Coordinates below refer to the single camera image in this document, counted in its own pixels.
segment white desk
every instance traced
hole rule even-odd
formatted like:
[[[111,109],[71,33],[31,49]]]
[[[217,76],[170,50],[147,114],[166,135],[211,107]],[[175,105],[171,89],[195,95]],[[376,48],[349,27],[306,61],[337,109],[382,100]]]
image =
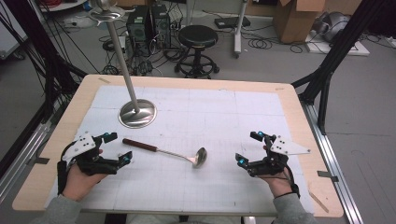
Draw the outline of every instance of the white desk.
[[[102,86],[78,127],[93,136],[117,133],[119,138],[102,144],[102,156],[117,159],[132,150],[130,164],[102,180],[82,206],[89,210],[117,212],[229,214],[275,216],[273,195],[259,178],[236,165],[235,153],[260,161],[262,142],[249,137],[263,131],[290,139],[282,105],[276,93],[262,91],[197,90],[135,87],[136,95],[157,107],[149,126],[130,129],[118,120],[120,108],[130,101],[120,86]],[[122,138],[150,144],[192,157],[204,147],[206,162],[194,169],[190,162],[162,153],[125,146]],[[288,165],[299,185],[305,211],[314,213],[297,156]],[[48,203],[56,197],[57,185]]]
[[[320,156],[315,138],[306,121],[304,111],[300,106],[297,94],[290,84],[163,77],[132,77],[132,81],[136,87],[276,93],[282,104],[291,138],[296,143],[312,150],[311,154],[301,156],[299,159],[304,171],[309,194],[315,197],[315,200],[312,201],[315,216],[340,217],[343,215],[343,208],[332,186],[332,181],[329,178],[319,177],[317,174],[317,171],[325,171],[326,167]],[[14,200],[14,209],[30,211],[44,209],[44,204],[56,178],[56,162],[59,160],[62,150],[73,141],[75,134],[78,132],[78,127],[91,107],[95,94],[104,85],[125,86],[125,83],[122,77],[114,76],[87,76],[84,78],[72,102],[67,107],[62,119],[41,153],[41,157],[50,158],[49,163],[46,165],[36,164],[34,166]]]

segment hand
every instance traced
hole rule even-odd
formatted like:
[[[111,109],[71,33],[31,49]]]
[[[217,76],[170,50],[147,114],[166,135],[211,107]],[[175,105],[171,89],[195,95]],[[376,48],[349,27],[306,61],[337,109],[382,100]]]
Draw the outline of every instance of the hand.
[[[258,178],[267,182],[275,198],[291,192],[291,186],[288,180],[289,171],[286,167],[284,168],[283,173],[278,173],[276,175],[258,175]]]
[[[76,164],[73,164],[67,176],[66,187],[62,195],[68,199],[79,202],[91,189],[107,175],[86,175],[82,173]]]

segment round metal base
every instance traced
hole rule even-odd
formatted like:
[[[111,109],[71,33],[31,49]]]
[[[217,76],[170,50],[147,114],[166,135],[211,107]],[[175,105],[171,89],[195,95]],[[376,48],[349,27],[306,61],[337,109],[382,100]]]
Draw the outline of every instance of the round metal base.
[[[137,99],[139,113],[134,112],[134,105],[128,102],[119,114],[121,124],[127,128],[143,128],[154,121],[157,116],[157,107],[148,100]]]
[[[88,17],[93,21],[98,21],[99,23],[104,21],[120,21],[124,15],[125,10],[120,7],[111,7],[108,10],[102,10],[99,7],[94,7],[88,12]]]

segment forearm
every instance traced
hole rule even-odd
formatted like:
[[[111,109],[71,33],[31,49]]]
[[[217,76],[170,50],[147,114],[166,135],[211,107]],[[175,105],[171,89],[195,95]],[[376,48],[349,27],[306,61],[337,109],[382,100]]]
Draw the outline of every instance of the forearm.
[[[305,212],[297,194],[295,193],[275,198],[274,205],[277,211],[277,219],[274,221],[274,224],[318,223],[312,214]]]
[[[291,193],[291,186],[288,180],[274,178],[267,180],[267,183],[274,195],[274,198]]]
[[[81,204],[64,196],[52,199],[43,217],[30,224],[74,224],[81,210]]]

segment metal ladle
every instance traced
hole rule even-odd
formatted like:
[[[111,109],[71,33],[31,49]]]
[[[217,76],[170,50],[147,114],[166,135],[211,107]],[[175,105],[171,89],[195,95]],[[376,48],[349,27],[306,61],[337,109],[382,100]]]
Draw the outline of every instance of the metal ladle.
[[[160,151],[160,152],[172,155],[172,156],[177,156],[177,157],[184,158],[184,159],[192,162],[192,166],[194,168],[198,168],[202,164],[204,164],[204,162],[206,161],[206,157],[207,157],[207,152],[206,152],[206,149],[204,147],[201,147],[197,151],[197,153],[195,154],[195,157],[186,157],[186,156],[182,156],[182,155],[170,152],[170,151],[165,151],[165,150],[158,149],[155,146],[151,146],[151,145],[144,144],[144,143],[141,143],[141,142],[136,142],[136,141],[128,139],[128,138],[122,139],[122,143],[125,144],[125,145],[128,145],[128,146],[132,146],[132,147],[140,147],[140,148],[143,148],[143,149],[148,150],[148,151],[153,151],[153,152]]]

